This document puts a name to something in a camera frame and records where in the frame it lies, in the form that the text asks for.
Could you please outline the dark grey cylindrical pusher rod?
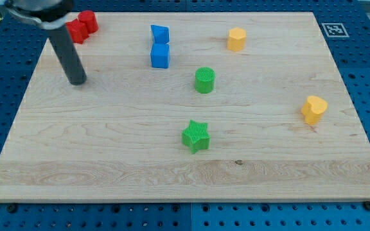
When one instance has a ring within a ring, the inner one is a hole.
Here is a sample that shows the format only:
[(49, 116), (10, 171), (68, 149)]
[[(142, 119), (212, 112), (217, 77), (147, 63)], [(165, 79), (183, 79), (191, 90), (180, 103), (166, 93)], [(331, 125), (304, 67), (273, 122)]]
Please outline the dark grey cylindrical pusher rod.
[(66, 25), (64, 24), (57, 29), (48, 30), (47, 34), (69, 83), (72, 85), (85, 83), (87, 75)]

